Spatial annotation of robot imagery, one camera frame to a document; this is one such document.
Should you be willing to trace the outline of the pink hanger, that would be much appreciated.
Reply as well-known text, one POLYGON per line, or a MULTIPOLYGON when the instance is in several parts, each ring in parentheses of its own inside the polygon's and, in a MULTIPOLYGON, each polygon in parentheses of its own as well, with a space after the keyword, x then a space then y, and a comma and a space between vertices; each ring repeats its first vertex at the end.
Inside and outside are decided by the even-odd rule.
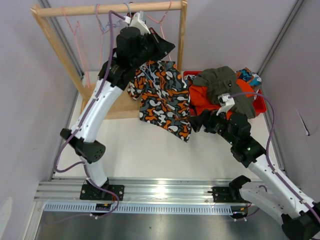
POLYGON ((83 68, 84 76, 86 77, 85 86, 90 89, 91 88, 91 79, 90 79, 89 71, 88 71, 88 63, 89 62, 88 62, 87 52, 86 52, 86 48, 85 48, 85 44, 84 44, 81 24, 77 20, 75 22, 75 26, 72 27, 72 24, 69 21, 69 18, 66 13, 66 9, 64 7, 61 7, 61 10, 62 10, 63 16, 64 16, 69 28, 70 28, 70 31, 72 32, 73 37, 74 37, 79 60, 80 60, 81 66, 83 68))
POLYGON ((99 52, 99 68, 101 68, 102 65, 103 65, 103 59, 104 59, 105 32, 104 32, 104 27, 103 27, 102 22, 101 22, 100 17, 99 17, 99 6, 100 6, 99 3, 95 6, 95 17, 96 17, 96 20, 97 20, 97 23, 98 23, 100 34, 101 34, 100 52, 99 52))
POLYGON ((153 19, 151 16, 146 15, 146 17, 147 17, 149 20, 151 20, 152 22, 154 22, 154 23, 156 23, 156 24, 159 25, 160 31, 161 31, 161 36, 162 36, 162 38, 163 38, 164 40, 166 40, 166 37, 165 37, 164 29, 163 29, 163 21, 164 21, 164 19, 166 18, 169 10, 171 9, 172 2, 173 2, 172 0, 169 1, 168 8, 167 8, 167 10, 165 11, 165 13, 163 14, 163 16, 161 17, 160 20, 155 20, 155 19, 153 19))

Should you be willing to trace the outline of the olive grey shorts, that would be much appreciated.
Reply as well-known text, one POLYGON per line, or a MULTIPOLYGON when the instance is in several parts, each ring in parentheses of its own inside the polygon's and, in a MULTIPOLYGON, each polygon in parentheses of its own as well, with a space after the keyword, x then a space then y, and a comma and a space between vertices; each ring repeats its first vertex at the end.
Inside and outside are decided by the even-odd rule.
MULTIPOLYGON (((203 70, 194 77, 192 85, 207 87, 206 95, 208 100, 212 104, 218 104, 219 95, 235 95, 243 92, 236 83, 237 79, 235 71, 228 66, 222 66, 203 70)), ((236 97, 234 99, 235 105, 230 110, 232 110, 233 113, 244 114, 248 119, 254 119, 256 117, 256 111, 253 106, 254 101, 249 100, 246 94, 236 97)))

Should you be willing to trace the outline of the orange black camouflage shorts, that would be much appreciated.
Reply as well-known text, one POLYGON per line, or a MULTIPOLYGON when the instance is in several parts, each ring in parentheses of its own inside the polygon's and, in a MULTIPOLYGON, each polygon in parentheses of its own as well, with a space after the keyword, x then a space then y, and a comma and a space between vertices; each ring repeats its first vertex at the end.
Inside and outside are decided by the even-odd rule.
POLYGON ((140 100, 139 119, 188 142, 191 135, 190 93, 174 61, 149 61, 155 83, 138 68, 127 87, 128 95, 140 100))

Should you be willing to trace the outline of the light blue hanger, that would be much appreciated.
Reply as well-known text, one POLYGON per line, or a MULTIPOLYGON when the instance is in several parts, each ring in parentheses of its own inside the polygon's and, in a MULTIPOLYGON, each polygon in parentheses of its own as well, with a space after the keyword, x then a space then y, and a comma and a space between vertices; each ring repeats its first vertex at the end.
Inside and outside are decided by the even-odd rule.
POLYGON ((101 31, 101 33, 104 35, 107 32, 110 31, 110 28, 122 28, 124 26, 124 23, 122 22, 121 19, 117 20, 115 23, 110 23, 109 21, 107 22, 107 24, 103 25, 102 21, 100 20, 100 18, 98 16, 96 16, 96 20, 98 22, 98 26, 99 29, 101 31))
MULTIPOLYGON (((126 14, 128 17, 133 17, 134 16, 134 14, 136 13, 136 12, 133 12, 132 10, 131 10, 131 7, 130 7, 130 4, 132 4, 133 2, 129 2, 129 3, 124 3, 126 6, 127 6, 127 9, 128 9, 128 13, 126 14)), ((147 79, 149 79, 150 81, 152 81, 153 83, 155 83, 156 82, 156 79, 155 79, 155 77, 154 77, 154 73, 151 71, 151 67, 150 67, 150 65, 148 65, 147 63, 144 63, 144 64, 142 64, 140 67, 139 67, 139 69, 144 73, 144 75, 145 75, 145 77, 147 78, 147 79)))

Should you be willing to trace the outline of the colourful graphic print shorts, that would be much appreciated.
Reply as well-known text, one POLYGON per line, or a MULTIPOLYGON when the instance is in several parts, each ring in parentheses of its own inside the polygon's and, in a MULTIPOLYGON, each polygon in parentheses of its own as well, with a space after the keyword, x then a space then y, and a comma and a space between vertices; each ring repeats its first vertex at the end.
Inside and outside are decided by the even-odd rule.
POLYGON ((247 67, 235 72, 238 79, 245 81, 252 87, 258 87, 262 84, 261 77, 247 67))

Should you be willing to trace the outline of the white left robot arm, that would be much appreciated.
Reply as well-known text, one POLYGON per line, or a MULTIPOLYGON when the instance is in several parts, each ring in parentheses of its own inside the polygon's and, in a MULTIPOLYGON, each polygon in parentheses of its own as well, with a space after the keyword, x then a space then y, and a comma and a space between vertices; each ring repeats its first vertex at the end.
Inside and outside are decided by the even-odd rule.
POLYGON ((134 78, 136 70, 148 61, 166 57, 175 45, 159 36, 153 28, 142 34, 136 27, 122 29, 116 37, 116 47, 99 72, 95 89, 83 112, 72 128, 64 128, 60 136, 71 146, 84 165, 91 184, 91 194, 97 200, 108 196, 108 177, 100 159, 106 147, 96 137, 108 111, 134 78))

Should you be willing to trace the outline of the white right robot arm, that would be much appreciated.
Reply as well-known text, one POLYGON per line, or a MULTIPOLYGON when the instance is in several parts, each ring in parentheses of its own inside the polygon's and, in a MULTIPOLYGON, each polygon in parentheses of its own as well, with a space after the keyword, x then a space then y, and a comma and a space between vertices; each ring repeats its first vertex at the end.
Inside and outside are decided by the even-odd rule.
POLYGON ((251 136, 251 124, 241 113, 227 118, 205 110, 189 121, 195 132, 201 127, 217 134, 230 145, 232 156, 254 173, 266 187, 261 190, 241 175, 229 183, 228 196, 234 202, 244 200, 276 220, 290 240, 311 240, 320 232, 320 204, 307 196, 270 159, 268 151, 251 136))

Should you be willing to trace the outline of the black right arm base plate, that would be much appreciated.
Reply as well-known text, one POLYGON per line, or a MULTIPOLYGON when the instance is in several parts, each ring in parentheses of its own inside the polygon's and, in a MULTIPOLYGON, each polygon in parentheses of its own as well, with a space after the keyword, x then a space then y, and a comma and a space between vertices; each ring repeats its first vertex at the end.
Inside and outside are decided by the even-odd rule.
POLYGON ((248 203, 241 197, 233 196, 226 186, 213 186, 207 193, 212 195, 214 203, 248 203))

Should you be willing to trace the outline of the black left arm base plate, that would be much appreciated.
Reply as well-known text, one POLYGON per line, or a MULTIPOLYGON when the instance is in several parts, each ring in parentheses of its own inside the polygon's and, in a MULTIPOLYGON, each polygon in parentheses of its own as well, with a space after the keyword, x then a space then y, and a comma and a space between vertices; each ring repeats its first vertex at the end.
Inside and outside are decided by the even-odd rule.
MULTIPOLYGON (((114 194, 116 194, 120 201, 124 198, 125 186, 119 184, 105 184, 102 186, 103 189, 106 189, 114 194)), ((91 200, 91 201, 116 201, 116 198, 110 194, 102 191, 90 183, 83 184, 81 187, 81 192, 79 196, 80 200, 91 200)))

